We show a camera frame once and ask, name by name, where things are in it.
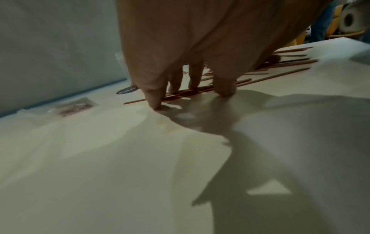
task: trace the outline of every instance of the light patch on table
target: light patch on table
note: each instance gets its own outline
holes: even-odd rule
[[[290,195],[292,192],[282,185],[279,181],[272,179],[265,184],[247,190],[249,195]]]

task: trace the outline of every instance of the person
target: person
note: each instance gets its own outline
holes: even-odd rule
[[[331,0],[116,0],[123,54],[149,106],[161,107],[168,82],[175,93],[182,66],[189,88],[204,62],[215,92],[233,95],[233,82],[301,34]]]
[[[311,25],[310,42],[318,42],[325,40],[326,30],[333,21],[334,9],[336,7],[335,1],[331,2],[320,16]]]

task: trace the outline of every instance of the table surface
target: table surface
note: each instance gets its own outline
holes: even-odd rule
[[[370,45],[300,53],[320,62],[227,100],[154,112],[123,82],[0,119],[0,233],[368,233]]]

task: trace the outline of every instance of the bundle of sticks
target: bundle of sticks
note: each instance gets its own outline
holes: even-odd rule
[[[310,49],[310,48],[312,48],[312,47],[306,47],[306,48],[301,48],[301,49],[292,49],[292,50],[284,50],[284,51],[276,51],[276,52],[274,52],[274,54],[305,51],[305,50]],[[307,55],[287,55],[285,57],[304,57],[304,56],[307,56]],[[304,58],[304,59],[280,61],[280,62],[277,62],[277,63],[265,63],[265,64],[261,65],[260,67],[258,67],[256,70],[251,71],[251,72],[247,72],[244,75],[268,75],[268,73],[260,73],[260,72],[268,71],[271,68],[298,66],[298,65],[312,64],[314,62],[318,62],[318,60],[317,59]],[[257,83],[257,82],[261,82],[261,81],[265,81],[265,80],[269,80],[269,79],[273,79],[273,78],[277,78],[277,77],[281,77],[281,76],[286,76],[286,75],[289,75],[289,74],[293,74],[293,73],[300,72],[300,71],[305,71],[305,70],[308,70],[308,69],[310,69],[310,67],[305,67],[305,68],[300,68],[300,69],[296,69],[296,70],[292,70],[292,71],[288,71],[288,72],[283,72],[283,73],[280,73],[280,74],[264,77],[264,78],[257,79],[257,80],[252,80],[251,78],[243,79],[241,81],[235,81],[235,83],[236,83],[237,87],[241,87],[241,86],[244,86],[244,85],[254,84],[254,83]],[[211,71],[204,74],[204,76],[213,76],[213,75],[214,74]],[[201,81],[207,81],[207,80],[211,80],[211,79],[213,79],[213,77],[204,78]],[[176,93],[167,93],[165,95],[165,97],[163,98],[163,102],[173,101],[173,100],[176,100],[176,99],[185,98],[185,97],[189,97],[189,96],[193,96],[193,95],[197,95],[197,94],[201,94],[201,93],[206,93],[206,92],[210,92],[210,91],[213,91],[213,90],[214,90],[214,87],[213,87],[212,84],[210,84],[210,85],[207,85],[207,86],[198,87],[197,89],[185,89],[185,90],[180,90]],[[141,102],[141,101],[145,101],[145,99],[130,101],[130,102],[126,102],[124,104],[137,103],[137,102]]]

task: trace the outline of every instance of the toilet paper roll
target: toilet paper roll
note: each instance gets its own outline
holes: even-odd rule
[[[357,0],[346,7],[339,17],[339,29],[345,33],[370,28],[370,1]]]

